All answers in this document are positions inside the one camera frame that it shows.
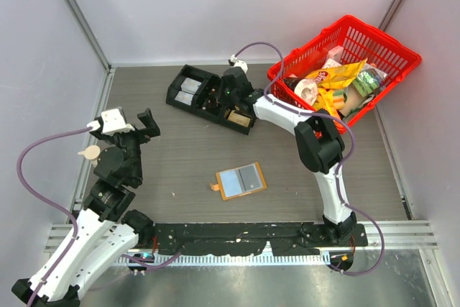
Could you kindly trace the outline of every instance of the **gray floor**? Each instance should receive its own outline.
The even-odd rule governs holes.
[[[353,270],[370,267],[377,251],[355,254]],[[111,268],[94,284],[123,275]],[[371,274],[341,276],[326,266],[169,267],[145,277],[128,275],[82,307],[431,307],[436,303],[418,251],[387,251]]]
[[[227,67],[201,68],[222,73]],[[166,90],[180,69],[116,69],[108,107],[122,106],[135,124],[136,114],[150,107],[162,132],[142,148],[144,184],[130,208],[160,222],[321,220],[319,189],[298,158],[294,137],[262,121],[245,136],[168,106]],[[266,85],[267,69],[249,67],[255,88]],[[350,202],[377,220],[406,219],[374,114],[366,115],[354,132],[357,149],[344,167]],[[209,189],[216,172],[253,162],[260,163],[267,190],[222,201]]]

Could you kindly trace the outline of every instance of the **white wall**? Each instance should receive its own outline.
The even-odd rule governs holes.
[[[52,223],[65,217],[19,184],[16,160],[29,143],[84,127],[92,119],[104,71],[63,0],[0,0],[0,301],[39,261]],[[85,135],[37,148],[24,161],[32,186],[69,207]]]
[[[406,0],[388,32],[423,58],[379,106],[415,215],[460,287],[459,0]]]
[[[227,60],[270,41],[283,53],[345,14],[379,24],[391,0],[77,0],[112,63]],[[269,48],[245,58],[277,59]]]

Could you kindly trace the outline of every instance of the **red plastic shopping basket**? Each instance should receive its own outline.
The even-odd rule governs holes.
[[[347,15],[330,27],[323,29],[317,37],[305,46],[295,48],[285,57],[285,70],[283,76],[272,86],[273,95],[294,106],[314,110],[299,96],[295,95],[282,79],[291,74],[301,78],[311,71],[318,70],[325,63],[328,51],[337,45],[344,48],[340,61],[342,65],[367,58],[368,63],[374,63],[377,68],[388,73],[385,79],[385,88],[349,121],[350,127],[373,109],[378,101],[399,82],[403,81],[422,61],[419,54],[401,45],[387,33]],[[276,78],[280,68],[281,63],[278,63],[268,70],[268,78],[271,81]],[[337,127],[340,133],[345,132],[345,128],[341,125],[337,124]]]

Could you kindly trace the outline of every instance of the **yellow package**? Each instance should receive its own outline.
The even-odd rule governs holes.
[[[358,63],[336,66],[335,68],[321,68],[310,72],[305,78],[313,79],[321,88],[343,89],[358,76],[366,61],[367,59],[364,59]]]
[[[334,107],[334,90],[326,90],[323,88],[318,88],[318,97],[316,98],[313,108],[316,111],[324,108],[329,112],[331,116],[340,119],[339,113]]]

